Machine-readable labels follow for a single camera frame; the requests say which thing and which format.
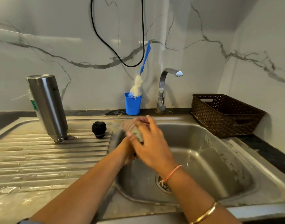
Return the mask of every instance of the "blue plastic cup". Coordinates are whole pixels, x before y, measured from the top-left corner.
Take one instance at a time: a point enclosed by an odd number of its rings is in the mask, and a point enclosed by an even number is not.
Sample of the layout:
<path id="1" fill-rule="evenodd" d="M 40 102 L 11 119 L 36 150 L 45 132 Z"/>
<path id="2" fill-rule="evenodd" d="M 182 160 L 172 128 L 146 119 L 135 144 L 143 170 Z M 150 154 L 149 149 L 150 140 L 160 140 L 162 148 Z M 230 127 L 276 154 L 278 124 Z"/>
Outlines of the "blue plastic cup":
<path id="1" fill-rule="evenodd" d="M 125 93 L 126 113 L 130 116 L 136 116 L 140 113 L 140 103 L 142 96 L 132 98 L 128 97 L 129 93 Z"/>

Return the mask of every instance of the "marble wall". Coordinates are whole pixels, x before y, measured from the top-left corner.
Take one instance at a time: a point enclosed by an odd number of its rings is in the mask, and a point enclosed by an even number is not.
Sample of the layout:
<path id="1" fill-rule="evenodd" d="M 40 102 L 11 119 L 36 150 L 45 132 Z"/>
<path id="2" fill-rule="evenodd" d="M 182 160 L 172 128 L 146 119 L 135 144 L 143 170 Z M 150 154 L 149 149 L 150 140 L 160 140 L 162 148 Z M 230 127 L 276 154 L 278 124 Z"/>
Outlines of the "marble wall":
<path id="1" fill-rule="evenodd" d="M 242 0 L 144 0 L 142 108 L 155 108 L 166 67 L 167 107 L 190 107 L 193 93 L 216 93 Z M 95 0 L 100 36 L 127 64 L 142 57 L 140 0 Z M 0 111 L 31 110 L 26 77 L 54 74 L 66 110 L 125 108 L 140 66 L 124 67 L 96 37 L 90 0 L 0 0 Z"/>
<path id="2" fill-rule="evenodd" d="M 285 153 L 285 0 L 243 0 L 218 92 L 266 111 L 255 134 Z"/>

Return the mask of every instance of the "black bottle cap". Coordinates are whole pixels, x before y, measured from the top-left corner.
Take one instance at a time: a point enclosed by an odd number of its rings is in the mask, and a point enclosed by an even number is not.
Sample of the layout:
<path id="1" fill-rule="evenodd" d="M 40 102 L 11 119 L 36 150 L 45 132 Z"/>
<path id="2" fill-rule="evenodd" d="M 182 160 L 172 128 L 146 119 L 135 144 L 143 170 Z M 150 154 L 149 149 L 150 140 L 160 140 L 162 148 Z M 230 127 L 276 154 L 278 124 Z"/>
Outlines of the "black bottle cap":
<path id="1" fill-rule="evenodd" d="M 106 130 L 106 124 L 104 122 L 97 121 L 92 125 L 92 132 L 96 138 L 103 138 Z"/>

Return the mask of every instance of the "orange string bracelet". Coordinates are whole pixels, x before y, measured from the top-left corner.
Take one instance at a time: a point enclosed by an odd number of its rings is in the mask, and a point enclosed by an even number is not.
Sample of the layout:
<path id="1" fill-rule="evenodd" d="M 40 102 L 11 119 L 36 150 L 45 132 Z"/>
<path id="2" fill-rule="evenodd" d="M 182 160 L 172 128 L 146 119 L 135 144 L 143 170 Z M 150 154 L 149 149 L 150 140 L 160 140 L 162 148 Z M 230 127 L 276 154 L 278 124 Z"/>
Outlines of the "orange string bracelet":
<path id="1" fill-rule="evenodd" d="M 168 175 L 164 180 L 161 180 L 161 181 L 159 182 L 159 184 L 161 184 L 161 185 L 163 186 L 163 184 L 167 182 L 167 180 L 169 179 L 169 177 L 170 177 L 179 167 L 181 167 L 181 166 L 182 166 L 182 165 L 176 166 L 176 168 L 173 169 L 173 170 L 169 173 L 169 175 Z"/>

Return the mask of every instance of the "brown plastic basket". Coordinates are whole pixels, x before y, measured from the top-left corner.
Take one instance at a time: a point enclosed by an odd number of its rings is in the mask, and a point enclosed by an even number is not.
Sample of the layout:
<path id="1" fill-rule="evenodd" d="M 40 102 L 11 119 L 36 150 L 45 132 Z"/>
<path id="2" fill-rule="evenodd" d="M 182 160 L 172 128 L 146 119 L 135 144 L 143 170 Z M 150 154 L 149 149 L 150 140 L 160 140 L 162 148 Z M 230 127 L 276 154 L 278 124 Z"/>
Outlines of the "brown plastic basket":
<path id="1" fill-rule="evenodd" d="M 194 94 L 191 114 L 213 135 L 227 138 L 252 134 L 266 112 L 224 94 Z"/>

